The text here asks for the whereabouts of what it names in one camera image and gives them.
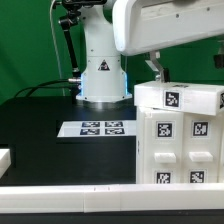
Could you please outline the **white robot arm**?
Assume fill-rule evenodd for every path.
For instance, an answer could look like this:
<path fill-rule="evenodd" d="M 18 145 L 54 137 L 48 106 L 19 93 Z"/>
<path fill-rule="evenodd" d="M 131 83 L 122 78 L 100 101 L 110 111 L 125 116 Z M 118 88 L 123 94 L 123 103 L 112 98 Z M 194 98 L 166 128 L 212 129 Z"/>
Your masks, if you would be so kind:
<path fill-rule="evenodd" d="M 224 0 L 108 0 L 81 8 L 86 69 L 79 100 L 114 103 L 131 97 L 120 57 L 224 34 Z"/>

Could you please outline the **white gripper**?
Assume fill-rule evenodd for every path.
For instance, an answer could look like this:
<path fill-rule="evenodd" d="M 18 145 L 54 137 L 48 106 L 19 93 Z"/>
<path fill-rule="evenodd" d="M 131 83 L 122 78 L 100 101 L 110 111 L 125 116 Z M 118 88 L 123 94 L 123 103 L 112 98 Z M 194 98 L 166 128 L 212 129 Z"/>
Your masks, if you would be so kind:
<path fill-rule="evenodd" d="M 154 50 L 223 35 L 224 0 L 117 0 L 112 18 L 117 50 L 128 56 L 149 52 L 147 65 L 165 83 L 169 70 Z M 213 59 L 224 68 L 224 45 Z"/>

